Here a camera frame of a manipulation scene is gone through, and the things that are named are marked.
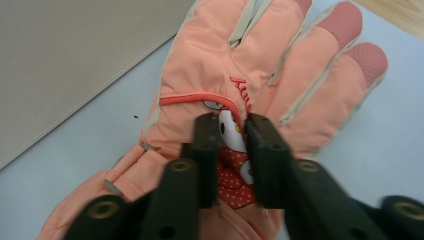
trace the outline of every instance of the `wooden surface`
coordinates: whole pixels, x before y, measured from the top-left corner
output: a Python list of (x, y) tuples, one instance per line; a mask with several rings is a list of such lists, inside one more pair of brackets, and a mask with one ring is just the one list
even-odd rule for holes
[(424, 0), (355, 0), (377, 15), (424, 40)]

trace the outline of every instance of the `light blue surface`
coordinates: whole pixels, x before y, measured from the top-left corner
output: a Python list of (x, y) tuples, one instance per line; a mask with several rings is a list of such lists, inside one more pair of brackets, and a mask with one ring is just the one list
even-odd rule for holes
[[(315, 1), (312, 15), (335, 2)], [(372, 206), (393, 194), (424, 202), (424, 43), (366, 10), (363, 15), (359, 40), (386, 51), (389, 71), (319, 161), (351, 196)], [(59, 201), (137, 142), (169, 47), (0, 171), (0, 239), (34, 239)]]

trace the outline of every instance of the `white cartoon face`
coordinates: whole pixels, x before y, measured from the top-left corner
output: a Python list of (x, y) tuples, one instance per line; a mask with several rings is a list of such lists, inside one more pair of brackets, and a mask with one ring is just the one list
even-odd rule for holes
[(250, 167), (249, 160), (247, 160), (246, 162), (243, 163), (243, 165), (241, 165), (240, 176), (246, 184), (249, 184), (249, 185), (253, 184), (252, 168)]
[(237, 152), (247, 152), (240, 128), (235, 123), (230, 110), (222, 110), (219, 114), (219, 131), (228, 148)]
[(221, 103), (212, 102), (212, 101), (203, 101), (203, 104), (205, 104), (206, 107), (212, 108), (212, 109), (215, 109), (215, 110), (219, 110), (224, 106)]

